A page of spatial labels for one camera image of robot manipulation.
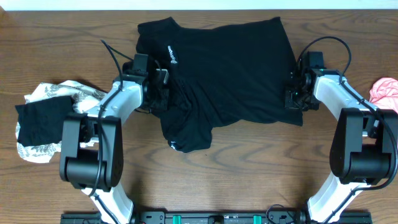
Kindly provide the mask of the black t-shirt with logo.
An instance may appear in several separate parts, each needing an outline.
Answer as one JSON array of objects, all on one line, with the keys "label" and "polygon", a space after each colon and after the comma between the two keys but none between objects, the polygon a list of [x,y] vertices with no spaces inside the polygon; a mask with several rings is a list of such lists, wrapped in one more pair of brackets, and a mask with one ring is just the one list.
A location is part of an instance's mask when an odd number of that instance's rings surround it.
[{"label": "black t-shirt with logo", "polygon": [[302,112],[284,106],[295,57],[279,17],[214,29],[169,17],[137,30],[137,52],[169,73],[167,107],[156,115],[172,149],[208,149],[213,128],[241,120],[302,125]]}]

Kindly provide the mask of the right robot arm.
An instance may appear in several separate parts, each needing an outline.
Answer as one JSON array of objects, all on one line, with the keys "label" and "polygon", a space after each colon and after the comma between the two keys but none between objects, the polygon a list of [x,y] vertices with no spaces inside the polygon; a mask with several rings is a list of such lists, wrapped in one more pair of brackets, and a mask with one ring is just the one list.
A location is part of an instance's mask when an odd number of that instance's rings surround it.
[{"label": "right robot arm", "polygon": [[298,68],[287,89],[287,108],[315,110],[323,103],[337,120],[331,173],[311,196],[297,223],[337,223],[364,191],[380,190],[397,174],[397,115],[365,100],[337,70]]}]

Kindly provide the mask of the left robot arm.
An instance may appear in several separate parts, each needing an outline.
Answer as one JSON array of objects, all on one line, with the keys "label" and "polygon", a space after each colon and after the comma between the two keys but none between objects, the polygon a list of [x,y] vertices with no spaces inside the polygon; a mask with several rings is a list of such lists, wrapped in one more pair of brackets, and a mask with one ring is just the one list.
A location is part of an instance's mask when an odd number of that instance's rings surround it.
[{"label": "left robot arm", "polygon": [[97,105],[84,113],[70,113],[63,122],[60,178],[92,199],[104,223],[135,223],[137,219],[120,182],[122,126],[168,79],[164,68],[122,73]]}]

